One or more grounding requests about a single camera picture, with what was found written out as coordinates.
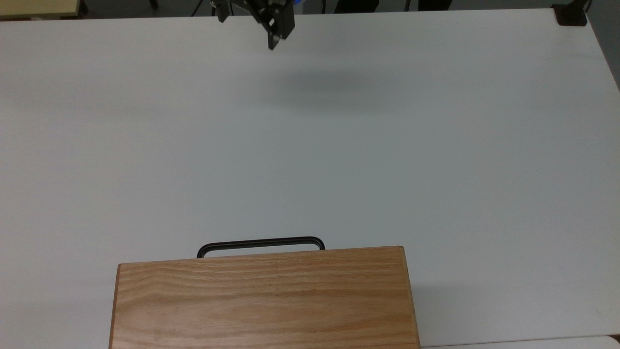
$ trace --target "wooden lid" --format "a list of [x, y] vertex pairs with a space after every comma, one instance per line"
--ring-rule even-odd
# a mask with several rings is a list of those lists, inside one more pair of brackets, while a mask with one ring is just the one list
[[420, 348], [402, 247], [118, 266], [111, 349]]

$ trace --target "wood grain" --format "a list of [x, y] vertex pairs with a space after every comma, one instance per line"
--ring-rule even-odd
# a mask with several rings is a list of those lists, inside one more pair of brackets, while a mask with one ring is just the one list
[[110, 349], [419, 348], [402, 247], [118, 266]]

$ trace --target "chair leg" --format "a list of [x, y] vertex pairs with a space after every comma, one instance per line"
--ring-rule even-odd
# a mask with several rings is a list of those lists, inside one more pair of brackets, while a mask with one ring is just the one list
[[86, 2], [84, 0], [79, 0], [79, 7], [77, 9], [77, 13], [88, 13], [88, 6], [86, 6]]

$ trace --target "metal handle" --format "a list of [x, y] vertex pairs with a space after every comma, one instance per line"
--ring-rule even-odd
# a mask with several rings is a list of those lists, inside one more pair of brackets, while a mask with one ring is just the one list
[[325, 250], [325, 244], [317, 237], [264, 238], [260, 240], [207, 243], [198, 250], [198, 255], [196, 256], [196, 258], [203, 258], [205, 254], [209, 251], [232, 250], [234, 248], [304, 245], [306, 243], [317, 245], [320, 250]]

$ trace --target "black clamp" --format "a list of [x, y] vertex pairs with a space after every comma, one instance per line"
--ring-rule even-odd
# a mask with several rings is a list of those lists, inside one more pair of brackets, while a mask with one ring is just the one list
[[559, 25], [567, 25], [571, 27], [584, 27], [588, 24], [588, 19], [586, 18], [585, 11], [583, 10], [586, 2], [588, 2], [588, 0], [573, 0], [568, 5], [551, 5], [551, 8], [556, 13], [557, 23]]
[[207, 243], [198, 250], [196, 258], [203, 258], [209, 251], [232, 250], [234, 248], [251, 248], [267, 246], [285, 245], [305, 245], [310, 243], [316, 245], [320, 250], [325, 250], [325, 244], [317, 237], [285, 237], [285, 238], [264, 238], [260, 240], [243, 240], [230, 242]]

